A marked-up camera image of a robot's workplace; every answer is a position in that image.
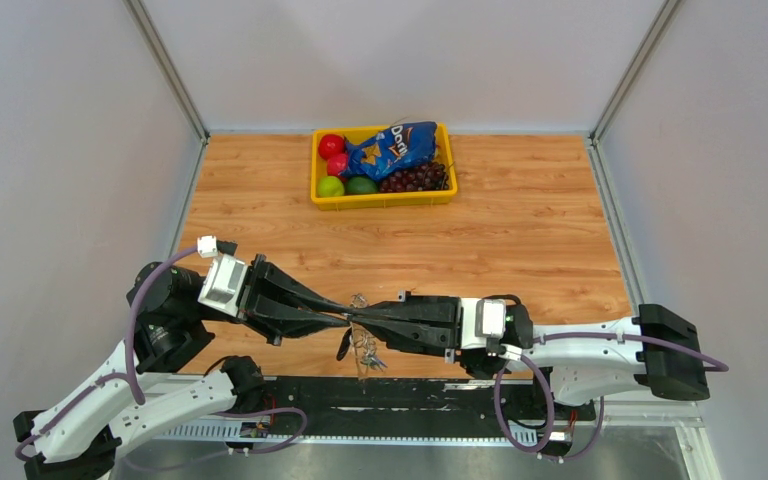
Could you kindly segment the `black tag key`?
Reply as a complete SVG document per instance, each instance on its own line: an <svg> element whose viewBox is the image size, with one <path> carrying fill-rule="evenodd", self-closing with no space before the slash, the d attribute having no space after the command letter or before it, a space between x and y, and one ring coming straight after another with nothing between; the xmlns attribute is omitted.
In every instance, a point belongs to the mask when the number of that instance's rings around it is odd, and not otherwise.
<svg viewBox="0 0 768 480"><path fill-rule="evenodd" d="M352 331L346 330L344 335L341 338L341 341L335 356L337 361L342 361L347 356L351 345L352 345Z"/></svg>

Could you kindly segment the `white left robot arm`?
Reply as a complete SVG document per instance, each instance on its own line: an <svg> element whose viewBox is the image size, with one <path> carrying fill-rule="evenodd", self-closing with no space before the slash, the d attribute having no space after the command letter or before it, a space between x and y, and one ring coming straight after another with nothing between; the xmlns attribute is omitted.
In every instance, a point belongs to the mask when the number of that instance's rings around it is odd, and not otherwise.
<svg viewBox="0 0 768 480"><path fill-rule="evenodd" d="M264 417L265 379L248 356L223 359L199 380L161 397L146 392L176 374L211 341L210 321L244 325L269 343L345 326L349 310L283 274L263 256L238 259L222 242L202 247L206 274L177 257L146 265L128 293L124 338L55 406L13 421L16 457L29 479L100 479L132 450L205 415Z"/></svg>

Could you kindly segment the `silver metal key holder plate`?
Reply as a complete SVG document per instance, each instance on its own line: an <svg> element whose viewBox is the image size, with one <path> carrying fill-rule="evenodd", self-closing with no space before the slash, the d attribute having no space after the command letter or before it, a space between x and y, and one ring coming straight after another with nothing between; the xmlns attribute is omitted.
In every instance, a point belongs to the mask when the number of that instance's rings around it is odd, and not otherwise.
<svg viewBox="0 0 768 480"><path fill-rule="evenodd" d="M386 371L387 365L378 355L376 338L358 323L351 324L350 347L360 381Z"/></svg>

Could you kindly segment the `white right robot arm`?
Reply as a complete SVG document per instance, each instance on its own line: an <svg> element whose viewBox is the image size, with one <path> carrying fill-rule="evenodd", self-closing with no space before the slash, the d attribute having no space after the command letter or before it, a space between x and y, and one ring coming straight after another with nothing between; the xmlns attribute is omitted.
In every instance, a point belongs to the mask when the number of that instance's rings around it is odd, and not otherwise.
<svg viewBox="0 0 768 480"><path fill-rule="evenodd" d="M694 324L659 304L590 324L537 325L514 295L414 296L353 310L349 320L390 350L443 358L474 379L533 373L544 417L601 396L647 389L673 401L710 396L707 375L727 365L701 352Z"/></svg>

